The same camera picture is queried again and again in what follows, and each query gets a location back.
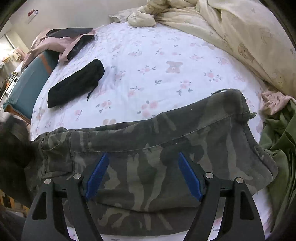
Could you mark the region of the camouflage pants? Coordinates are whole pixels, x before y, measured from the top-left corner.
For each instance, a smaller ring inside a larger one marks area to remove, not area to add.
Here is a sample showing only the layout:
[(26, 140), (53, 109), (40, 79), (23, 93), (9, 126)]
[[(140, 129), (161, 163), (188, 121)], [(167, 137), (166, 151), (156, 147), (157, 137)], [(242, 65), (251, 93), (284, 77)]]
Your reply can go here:
[(99, 232), (141, 237), (183, 232), (200, 204), (179, 170), (180, 153), (218, 178), (241, 177), (252, 194), (277, 176), (275, 161), (248, 127), (251, 118), (243, 94), (228, 89), (149, 120), (59, 128), (32, 142), (37, 156), (25, 168), (27, 187), (35, 195), (45, 179), (69, 179), (107, 152), (109, 166), (88, 204)]

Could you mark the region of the green garment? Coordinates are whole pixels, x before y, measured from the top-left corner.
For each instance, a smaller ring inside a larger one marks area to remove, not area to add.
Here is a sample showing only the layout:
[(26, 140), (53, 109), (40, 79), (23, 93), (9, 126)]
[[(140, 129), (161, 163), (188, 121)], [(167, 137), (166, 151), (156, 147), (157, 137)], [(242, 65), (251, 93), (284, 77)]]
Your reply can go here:
[(295, 200), (295, 103), (268, 116), (263, 124), (259, 145), (273, 158), (278, 175), (268, 185), (275, 229)]

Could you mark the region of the pink ruffled cloth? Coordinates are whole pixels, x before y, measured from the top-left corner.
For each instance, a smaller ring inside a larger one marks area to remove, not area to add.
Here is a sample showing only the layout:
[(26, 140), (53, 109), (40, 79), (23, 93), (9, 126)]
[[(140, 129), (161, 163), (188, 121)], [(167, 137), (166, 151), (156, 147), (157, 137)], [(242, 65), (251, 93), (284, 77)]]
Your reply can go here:
[(280, 91), (265, 90), (261, 93), (263, 105), (260, 110), (265, 115), (274, 115), (277, 112), (283, 110), (290, 101), (295, 103), (295, 99), (291, 96), (284, 95)]

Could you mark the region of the folded black garment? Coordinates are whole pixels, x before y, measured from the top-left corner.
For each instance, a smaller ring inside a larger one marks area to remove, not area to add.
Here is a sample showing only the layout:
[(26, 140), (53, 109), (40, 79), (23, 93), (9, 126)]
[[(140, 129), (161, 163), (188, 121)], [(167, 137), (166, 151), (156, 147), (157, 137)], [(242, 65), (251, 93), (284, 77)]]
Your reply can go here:
[(104, 76), (104, 72), (102, 62), (99, 59), (94, 59), (79, 71), (50, 88), (47, 100), (48, 108), (67, 104), (86, 93), (88, 101), (92, 92), (98, 87), (98, 82)]

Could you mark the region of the white floral bed sheet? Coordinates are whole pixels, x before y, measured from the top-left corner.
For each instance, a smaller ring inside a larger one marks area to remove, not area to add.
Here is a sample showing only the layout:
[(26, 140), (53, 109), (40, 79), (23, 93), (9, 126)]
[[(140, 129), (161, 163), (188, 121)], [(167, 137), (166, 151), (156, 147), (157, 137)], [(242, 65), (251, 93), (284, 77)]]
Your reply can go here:
[[(93, 93), (86, 93), (62, 106), (49, 108), (49, 90), (81, 70), (94, 59), (105, 69)], [(221, 89), (240, 90), (252, 112), (259, 112), (265, 83), (241, 62), (214, 45), (182, 31), (158, 24), (155, 28), (132, 28), (128, 24), (101, 27), (72, 60), (59, 63), (45, 82), (33, 109), (31, 138), (58, 128), (80, 129), (128, 121), (149, 120), (160, 113), (204, 99)], [(155, 195), (137, 166), (126, 179), (126, 169), (110, 164), (101, 185), (105, 194), (140, 187), (134, 194), (112, 197), (109, 204), (90, 201), (92, 217), (103, 235), (110, 237), (162, 237), (188, 229), (198, 202), (184, 181), (181, 192), (166, 201), (164, 185)]]

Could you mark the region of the pink and black jacket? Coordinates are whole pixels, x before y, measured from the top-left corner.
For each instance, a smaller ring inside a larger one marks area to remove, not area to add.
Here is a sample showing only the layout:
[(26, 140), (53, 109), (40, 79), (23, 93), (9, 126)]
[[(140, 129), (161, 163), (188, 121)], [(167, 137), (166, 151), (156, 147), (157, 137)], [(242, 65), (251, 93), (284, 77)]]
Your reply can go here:
[(22, 70), (44, 51), (59, 54), (58, 62), (71, 60), (95, 36), (93, 28), (51, 29), (41, 32), (33, 41), (30, 51), (26, 54)]

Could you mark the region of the cream bear print duvet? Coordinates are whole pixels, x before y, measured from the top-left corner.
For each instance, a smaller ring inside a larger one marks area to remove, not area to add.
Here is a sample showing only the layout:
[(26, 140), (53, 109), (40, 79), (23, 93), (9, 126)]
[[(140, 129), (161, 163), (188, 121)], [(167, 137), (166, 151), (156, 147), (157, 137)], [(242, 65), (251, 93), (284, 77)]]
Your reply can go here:
[(147, 1), (128, 23), (162, 23), (199, 37), (295, 97), (295, 49), (280, 22), (259, 1)]

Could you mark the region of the pillow with floral case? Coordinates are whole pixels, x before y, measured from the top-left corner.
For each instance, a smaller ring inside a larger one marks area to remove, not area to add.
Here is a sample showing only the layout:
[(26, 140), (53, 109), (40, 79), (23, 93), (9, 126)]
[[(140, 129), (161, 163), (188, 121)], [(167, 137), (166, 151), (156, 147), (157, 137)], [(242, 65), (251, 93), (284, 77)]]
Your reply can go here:
[(126, 9), (122, 11), (118, 11), (113, 15), (109, 15), (109, 18), (115, 23), (124, 23), (127, 21), (128, 17), (134, 13), (137, 8)]

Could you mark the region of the red white wall sticker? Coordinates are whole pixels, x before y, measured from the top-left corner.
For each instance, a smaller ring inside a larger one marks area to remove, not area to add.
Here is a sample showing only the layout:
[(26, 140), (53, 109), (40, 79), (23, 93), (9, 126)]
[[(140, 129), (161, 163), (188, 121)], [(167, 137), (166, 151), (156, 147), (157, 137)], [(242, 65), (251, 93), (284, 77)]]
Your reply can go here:
[(28, 13), (27, 24), (29, 24), (38, 13), (39, 13), (39, 10), (38, 9), (32, 9)]

